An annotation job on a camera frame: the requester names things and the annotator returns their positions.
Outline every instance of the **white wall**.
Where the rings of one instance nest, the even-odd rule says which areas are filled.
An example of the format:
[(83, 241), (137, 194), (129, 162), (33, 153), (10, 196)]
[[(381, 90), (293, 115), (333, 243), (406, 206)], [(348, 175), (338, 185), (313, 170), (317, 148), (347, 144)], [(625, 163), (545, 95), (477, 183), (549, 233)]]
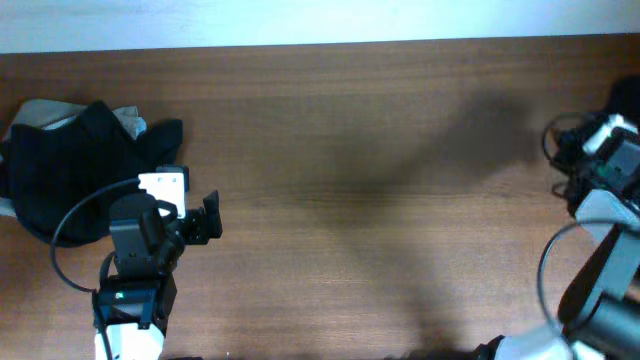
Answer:
[(0, 53), (640, 31), (640, 0), (0, 0)]

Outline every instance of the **black cloth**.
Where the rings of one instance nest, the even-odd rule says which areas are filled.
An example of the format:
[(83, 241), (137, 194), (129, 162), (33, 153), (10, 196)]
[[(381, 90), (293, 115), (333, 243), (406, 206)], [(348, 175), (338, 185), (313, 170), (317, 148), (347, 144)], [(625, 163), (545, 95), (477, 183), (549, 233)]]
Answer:
[[(48, 243), (76, 203), (104, 186), (172, 164), (181, 144), (182, 121), (161, 123), (133, 140), (98, 101), (58, 129), (12, 126), (0, 189), (8, 189), (20, 223)], [(132, 185), (84, 205), (63, 229), (60, 246), (79, 246), (108, 235), (109, 206), (136, 191)]]
[(640, 125), (640, 75), (626, 76), (613, 84), (604, 112), (620, 114)]

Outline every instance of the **wood grain surface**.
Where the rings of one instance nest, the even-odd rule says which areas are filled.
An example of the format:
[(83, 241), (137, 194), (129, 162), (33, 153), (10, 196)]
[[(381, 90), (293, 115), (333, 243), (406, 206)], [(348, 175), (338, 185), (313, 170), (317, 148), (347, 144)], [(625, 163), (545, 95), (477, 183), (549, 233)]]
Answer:
[[(184, 120), (188, 204), (218, 189), (225, 233), (180, 261), (163, 358), (380, 358), (541, 323), (537, 261), (570, 218), (539, 133), (639, 56), (637, 35), (8, 55), (0, 114), (103, 99)], [(2, 358), (92, 358), (89, 297), (0, 226)], [(111, 249), (59, 260), (95, 286)], [(554, 254), (553, 306), (590, 251), (582, 233)]]

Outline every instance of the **black cable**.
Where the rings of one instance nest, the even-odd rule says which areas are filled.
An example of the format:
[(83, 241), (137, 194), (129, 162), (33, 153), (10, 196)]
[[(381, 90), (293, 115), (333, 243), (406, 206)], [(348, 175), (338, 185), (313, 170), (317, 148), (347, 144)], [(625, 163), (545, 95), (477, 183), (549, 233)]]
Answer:
[(107, 329), (104, 325), (104, 318), (102, 317), (102, 312), (100, 311), (100, 307), (98, 306), (98, 292), (91, 292), (91, 307), (93, 308), (93, 316), (96, 318), (96, 325), (98, 326), (98, 333), (102, 336), (102, 343), (104, 344), (104, 351), (107, 355), (107, 360), (113, 359), (113, 354), (111, 354), (111, 345), (109, 344), (109, 337), (107, 336)]
[(569, 343), (569, 340), (567, 339), (567, 337), (564, 336), (564, 334), (562, 333), (562, 330), (560, 329), (562, 324), (560, 324), (560, 322), (556, 320), (555, 317), (551, 315), (551, 312), (549, 311), (549, 306), (547, 305), (547, 302), (545, 300), (545, 295), (544, 295), (544, 284), (543, 284), (544, 279), (543, 278), (544, 278), (544, 270), (547, 265), (547, 259), (549, 258), (549, 254), (551, 253), (551, 250), (553, 249), (555, 244), (558, 242), (558, 240), (562, 239), (564, 235), (574, 230), (575, 228), (581, 227), (584, 225), (612, 225), (612, 226), (620, 225), (620, 226), (624, 226), (627, 229), (634, 228), (634, 226), (632, 225), (622, 223), (618, 220), (611, 220), (611, 219), (592, 219), (592, 220), (576, 221), (571, 224), (565, 225), (560, 230), (558, 230), (551, 237), (551, 239), (549, 239), (549, 241), (547, 242), (547, 245), (544, 248), (544, 251), (542, 252), (542, 256), (540, 257), (540, 263), (538, 264), (538, 273), (537, 273), (537, 279), (536, 279), (538, 302), (540, 304), (540, 308), (542, 309), (542, 313), (545, 317), (547, 325), (551, 328), (551, 330), (555, 333), (555, 335), (567, 345), (567, 348), (572, 353), (573, 353), (573, 348), (571, 347), (571, 344)]
[(79, 203), (77, 203), (74, 207), (72, 207), (71, 210), (69, 210), (69, 212), (62, 218), (62, 220), (60, 221), (60, 224), (58, 224), (58, 227), (56, 228), (55, 233), (53, 234), (53, 238), (51, 239), (51, 248), (49, 250), (49, 256), (51, 257), (51, 265), (53, 265), (53, 270), (55, 270), (56, 274), (58, 274), (58, 277), (60, 279), (62, 279), (62, 281), (64, 281), (67, 285), (71, 286), (72, 288), (74, 288), (76, 290), (82, 291), (82, 292), (91, 293), (91, 292), (96, 291), (96, 289), (86, 288), (84, 286), (80, 286), (80, 285), (74, 283), (66, 275), (64, 275), (62, 273), (62, 270), (60, 270), (60, 267), (58, 266), (58, 262), (56, 261), (56, 243), (58, 242), (58, 237), (60, 236), (60, 232), (62, 231), (62, 228), (64, 227), (66, 222), (69, 221), (71, 216), (82, 205), (84, 205), (84, 204), (88, 203), (89, 201), (97, 198), (98, 196), (100, 196), (100, 195), (102, 195), (102, 194), (104, 194), (104, 193), (106, 193), (108, 191), (111, 191), (113, 189), (116, 189), (116, 188), (119, 188), (119, 187), (122, 187), (122, 186), (138, 184), (139, 182), (140, 182), (140, 180), (135, 178), (135, 179), (123, 180), (123, 181), (119, 181), (117, 183), (113, 183), (111, 185), (107, 185), (107, 186), (97, 190), (93, 194), (87, 196), (86, 198), (82, 199)]
[(541, 138), (541, 146), (542, 146), (542, 154), (544, 157), (552, 164), (558, 167), (564, 168), (564, 166), (557, 164), (553, 161), (553, 157), (549, 153), (549, 149), (547, 148), (547, 135), (549, 135), (549, 131), (553, 129), (556, 125), (558, 125), (562, 121), (567, 121), (571, 119), (581, 119), (583, 122), (594, 120), (594, 116), (590, 113), (581, 113), (581, 112), (570, 112), (570, 113), (562, 113), (555, 118), (553, 118), (542, 130), (542, 138)]
[(107, 281), (107, 277), (109, 277), (109, 267), (111, 266), (111, 261), (113, 261), (115, 256), (116, 252), (112, 251), (106, 258), (104, 258), (104, 260), (102, 260), (102, 265), (100, 265), (100, 286), (102, 286), (102, 283)]

